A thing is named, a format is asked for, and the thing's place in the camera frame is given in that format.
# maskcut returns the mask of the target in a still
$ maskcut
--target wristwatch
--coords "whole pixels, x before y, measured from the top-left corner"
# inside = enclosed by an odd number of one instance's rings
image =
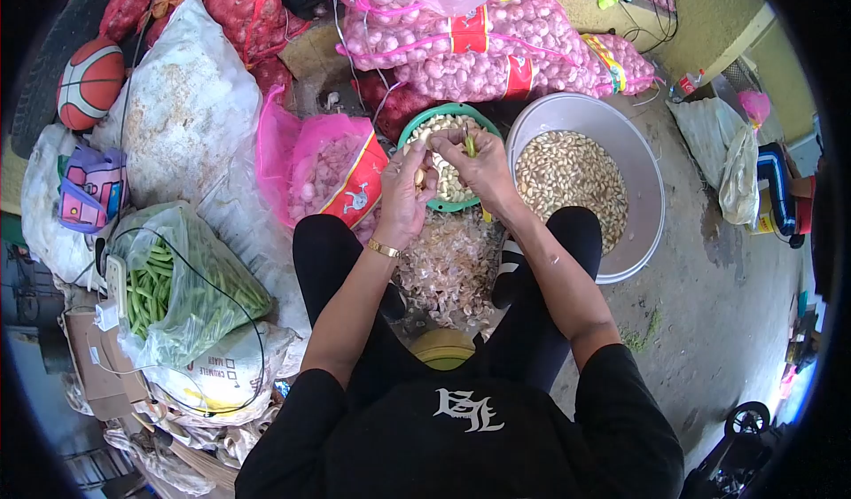
[[[398,249],[390,248],[389,246],[384,246],[380,242],[377,242],[374,238],[369,239],[369,242],[367,242],[367,247],[371,250],[377,251],[381,255],[395,257],[396,259],[399,259],[399,256],[402,254],[402,252]]]

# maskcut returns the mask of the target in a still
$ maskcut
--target concrete floor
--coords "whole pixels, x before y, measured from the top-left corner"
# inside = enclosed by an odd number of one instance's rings
[[[635,358],[688,470],[721,439],[730,409],[752,399],[776,404],[801,254],[723,221],[661,96],[637,108],[632,97],[607,101],[659,158],[665,228],[646,268],[601,289],[622,332],[644,337],[658,312],[658,327]],[[578,380],[569,359],[551,391],[569,417]]]

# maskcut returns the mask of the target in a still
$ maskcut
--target black t-shirt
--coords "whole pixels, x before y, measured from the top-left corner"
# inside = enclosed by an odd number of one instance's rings
[[[574,418],[493,378],[403,384],[348,413],[335,378],[308,370],[237,497],[677,497],[683,451],[626,347],[588,360]]]

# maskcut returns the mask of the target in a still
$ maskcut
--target purple bag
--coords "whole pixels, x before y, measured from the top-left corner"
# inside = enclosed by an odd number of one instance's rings
[[[127,154],[78,144],[59,180],[59,222],[96,234],[127,204]]]

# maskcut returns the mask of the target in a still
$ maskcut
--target hand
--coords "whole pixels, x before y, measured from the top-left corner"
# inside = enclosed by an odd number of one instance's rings
[[[482,207],[505,219],[508,208],[517,203],[523,206],[523,201],[508,171],[502,139],[481,130],[470,130],[470,135],[475,142],[475,158],[464,152],[464,130],[432,132],[429,143],[443,159],[458,169],[464,183],[482,200]]]
[[[373,234],[376,242],[404,250],[422,231],[426,203],[437,194],[437,171],[431,167],[430,159],[431,152],[422,141],[411,145],[407,155],[400,148],[390,158],[381,173],[381,218]],[[425,171],[422,192],[414,185],[420,168]]]

